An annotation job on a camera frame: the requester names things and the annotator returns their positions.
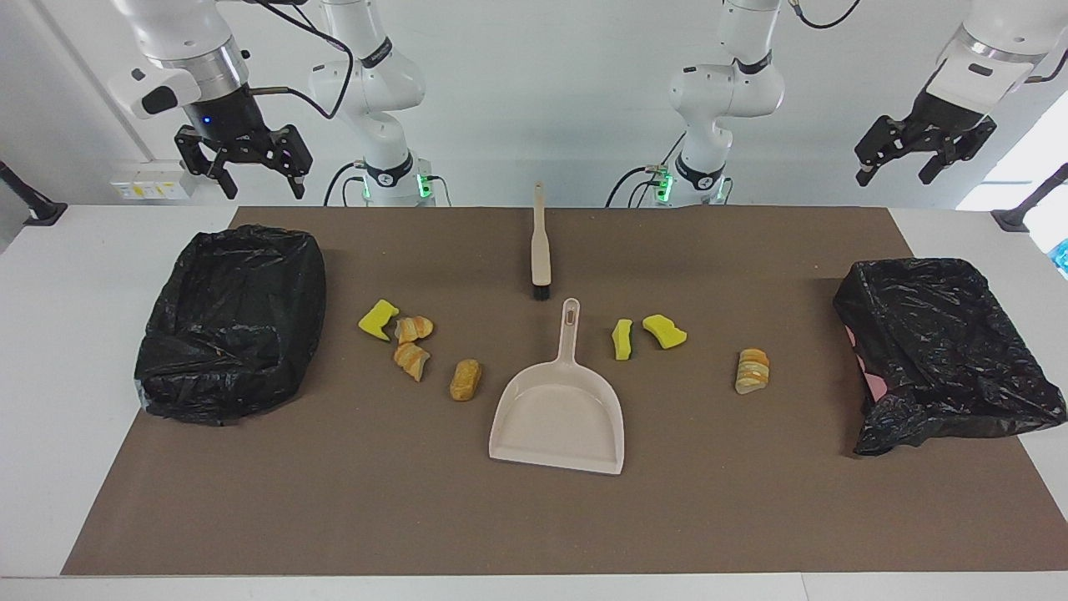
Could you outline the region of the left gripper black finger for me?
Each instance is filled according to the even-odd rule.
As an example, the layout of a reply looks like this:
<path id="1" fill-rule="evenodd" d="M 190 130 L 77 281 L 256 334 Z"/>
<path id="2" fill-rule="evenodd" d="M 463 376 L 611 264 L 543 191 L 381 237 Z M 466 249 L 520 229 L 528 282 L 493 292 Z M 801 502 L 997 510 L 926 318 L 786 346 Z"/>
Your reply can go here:
<path id="1" fill-rule="evenodd" d="M 900 156 L 901 122 L 891 117 L 876 118 L 869 130 L 855 145 L 859 170 L 855 180 L 859 186 L 869 183 L 881 167 Z"/>
<path id="2" fill-rule="evenodd" d="M 960 136 L 937 135 L 930 141 L 924 142 L 924 149 L 931 151 L 932 156 L 918 171 L 918 181 L 929 185 L 943 170 L 959 160 L 970 160 L 973 155 L 974 136 L 965 132 Z"/>

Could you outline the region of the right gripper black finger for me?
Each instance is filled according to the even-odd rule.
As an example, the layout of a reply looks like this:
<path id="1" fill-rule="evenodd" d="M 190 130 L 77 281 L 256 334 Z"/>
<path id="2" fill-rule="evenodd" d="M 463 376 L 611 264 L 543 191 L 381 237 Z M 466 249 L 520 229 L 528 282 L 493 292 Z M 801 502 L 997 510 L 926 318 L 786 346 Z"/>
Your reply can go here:
<path id="1" fill-rule="evenodd" d="M 218 184 L 225 197 L 236 197 L 238 186 L 225 167 L 230 152 L 221 142 L 205 139 L 195 129 L 179 129 L 175 135 L 175 144 L 182 157 L 182 165 L 191 175 L 206 176 Z"/>
<path id="2" fill-rule="evenodd" d="M 270 130 L 267 167 L 286 178 L 290 194 L 297 200 L 305 197 L 304 179 L 313 161 L 304 137 L 296 126 L 286 125 L 282 129 Z"/>

